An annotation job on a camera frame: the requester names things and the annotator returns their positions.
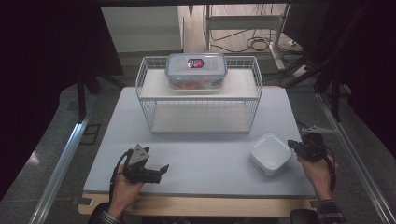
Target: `small white bowl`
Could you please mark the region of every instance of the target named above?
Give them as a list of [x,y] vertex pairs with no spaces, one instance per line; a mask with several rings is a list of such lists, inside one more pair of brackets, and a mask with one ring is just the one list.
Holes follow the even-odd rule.
[[272,133],[262,137],[250,150],[250,158],[265,175],[272,175],[279,170],[291,155],[289,147]]

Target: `white wall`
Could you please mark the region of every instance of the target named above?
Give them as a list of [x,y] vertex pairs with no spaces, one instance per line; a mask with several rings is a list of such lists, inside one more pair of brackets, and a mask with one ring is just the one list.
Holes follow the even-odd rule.
[[103,7],[117,52],[181,50],[177,7]]

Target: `label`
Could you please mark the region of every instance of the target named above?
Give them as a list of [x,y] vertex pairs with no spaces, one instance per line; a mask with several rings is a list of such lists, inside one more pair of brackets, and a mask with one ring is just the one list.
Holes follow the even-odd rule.
[[187,61],[187,66],[189,68],[202,68],[202,67],[204,67],[204,60],[202,60],[202,59],[189,59]]

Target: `black curtain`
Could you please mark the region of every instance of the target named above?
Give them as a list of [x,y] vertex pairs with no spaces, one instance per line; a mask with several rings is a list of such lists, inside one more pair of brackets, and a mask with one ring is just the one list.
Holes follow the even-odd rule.
[[391,1],[371,1],[339,62],[343,82],[352,90],[350,105],[396,158],[394,8]]
[[62,90],[78,73],[122,75],[122,69],[99,7],[3,2],[0,33],[3,198],[49,126]]

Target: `sleeve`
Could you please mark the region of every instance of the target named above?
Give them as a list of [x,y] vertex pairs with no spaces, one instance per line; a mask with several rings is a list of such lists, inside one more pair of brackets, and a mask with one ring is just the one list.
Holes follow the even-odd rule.
[[120,221],[107,212],[110,203],[101,203],[93,210],[89,224],[120,224]]
[[107,211],[103,211],[95,224],[120,224],[120,221],[109,215]]
[[344,214],[334,200],[319,201],[317,212],[319,224],[347,223]]

